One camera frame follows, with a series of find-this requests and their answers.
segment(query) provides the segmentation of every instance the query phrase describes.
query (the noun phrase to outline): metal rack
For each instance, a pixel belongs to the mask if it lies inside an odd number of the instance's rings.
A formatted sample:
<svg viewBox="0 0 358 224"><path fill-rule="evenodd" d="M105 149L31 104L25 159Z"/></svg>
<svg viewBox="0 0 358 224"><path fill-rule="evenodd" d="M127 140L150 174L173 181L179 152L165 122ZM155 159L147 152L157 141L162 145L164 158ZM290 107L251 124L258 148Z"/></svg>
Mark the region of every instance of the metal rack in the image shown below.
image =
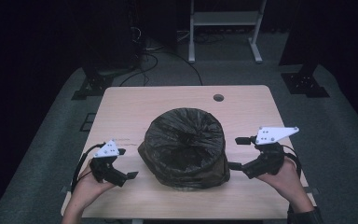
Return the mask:
<svg viewBox="0 0 358 224"><path fill-rule="evenodd" d="M194 48L194 27L209 25L254 25L255 30L252 37L248 38L252 53L257 63L262 63L260 52L258 51L256 40L260 30L261 21L263 20L264 9L267 0L262 0L258 11L233 11L233 12L195 12L194 0L191 0L190 14L190 42L188 45L188 61L196 61Z"/></svg>

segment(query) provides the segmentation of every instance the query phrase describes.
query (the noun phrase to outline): white shelf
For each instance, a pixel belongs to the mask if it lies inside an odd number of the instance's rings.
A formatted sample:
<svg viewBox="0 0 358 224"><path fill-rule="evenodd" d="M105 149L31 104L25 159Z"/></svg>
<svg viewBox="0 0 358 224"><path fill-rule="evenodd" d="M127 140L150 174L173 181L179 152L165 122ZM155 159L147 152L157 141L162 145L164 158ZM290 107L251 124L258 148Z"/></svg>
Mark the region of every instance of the white shelf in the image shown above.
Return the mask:
<svg viewBox="0 0 358 224"><path fill-rule="evenodd" d="M257 11L194 12L194 26L255 25Z"/></svg>

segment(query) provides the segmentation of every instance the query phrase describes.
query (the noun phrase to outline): black garbage bag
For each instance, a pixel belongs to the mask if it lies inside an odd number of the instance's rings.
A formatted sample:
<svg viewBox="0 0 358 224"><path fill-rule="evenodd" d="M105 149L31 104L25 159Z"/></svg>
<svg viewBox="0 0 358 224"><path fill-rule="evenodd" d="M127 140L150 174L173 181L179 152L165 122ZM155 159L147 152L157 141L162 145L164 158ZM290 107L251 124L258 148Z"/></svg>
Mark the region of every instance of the black garbage bag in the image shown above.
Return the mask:
<svg viewBox="0 0 358 224"><path fill-rule="evenodd" d="M138 152L157 180L179 189L208 189L229 180L220 122L196 108L177 108L154 119Z"/></svg>

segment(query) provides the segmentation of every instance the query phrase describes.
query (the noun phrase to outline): gray carpet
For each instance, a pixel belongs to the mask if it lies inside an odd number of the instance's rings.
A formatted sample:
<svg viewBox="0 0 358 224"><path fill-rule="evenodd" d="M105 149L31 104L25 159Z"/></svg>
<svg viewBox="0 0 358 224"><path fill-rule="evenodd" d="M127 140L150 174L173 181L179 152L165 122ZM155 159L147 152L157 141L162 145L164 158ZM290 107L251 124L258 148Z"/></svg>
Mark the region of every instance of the gray carpet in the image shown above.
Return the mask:
<svg viewBox="0 0 358 224"><path fill-rule="evenodd" d="M358 116L327 70L318 66L314 76L330 98L291 95L281 78L283 72L296 72L299 66L278 66L287 34L260 34L257 45L264 60L256 64L244 35L226 35L211 45L196 45L196 63L203 85L266 85L270 88L286 126L298 126L291 136L303 163L325 223L358 223ZM158 65L135 76L123 86L200 85L193 68L177 56L152 53ZM186 45L177 53L186 58ZM142 58L143 69L155 59ZM125 78L117 77L112 86ZM2 223L60 223L60 210L73 171L88 133L80 126L89 112L96 112L102 97L71 101L85 74L76 70L62 87L43 124L34 137L20 167L0 201ZM114 220L85 218L84 223L115 223ZM266 220L265 223L285 223Z"/></svg>

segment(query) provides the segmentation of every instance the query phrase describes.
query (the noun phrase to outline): handheld controller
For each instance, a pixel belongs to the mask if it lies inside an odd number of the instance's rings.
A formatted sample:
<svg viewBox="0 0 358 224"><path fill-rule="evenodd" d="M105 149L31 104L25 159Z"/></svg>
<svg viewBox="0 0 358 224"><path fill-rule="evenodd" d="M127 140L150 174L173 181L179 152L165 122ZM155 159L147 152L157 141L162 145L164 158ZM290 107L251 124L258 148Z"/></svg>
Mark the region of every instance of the handheld controller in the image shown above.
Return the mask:
<svg viewBox="0 0 358 224"><path fill-rule="evenodd" d="M134 179L138 175L138 172L123 174L113 167L112 163L117 159L117 156L124 155L126 149L117 148L115 141L110 140L106 144L103 143L95 145L87 152L83 153L72 179L71 192L74 192L75 190L76 184L78 182L80 168L83 165L84 160L87 158L87 155L90 153L90 151L96 147L99 147L100 149L91 159L89 168L91 168L91 172L98 182L107 181L116 186L122 187L127 180Z"/></svg>
<svg viewBox="0 0 358 224"><path fill-rule="evenodd" d="M260 151L260 155L244 165L238 162L229 162L229 169L243 171L250 179L262 174L276 175L283 165L284 156L287 156L296 163L297 173L300 174L301 165L297 157L284 152L283 146L278 143L282 138L297 132L297 127L261 127L257 136L236 138L237 145L251 145L253 143L255 149Z"/></svg>

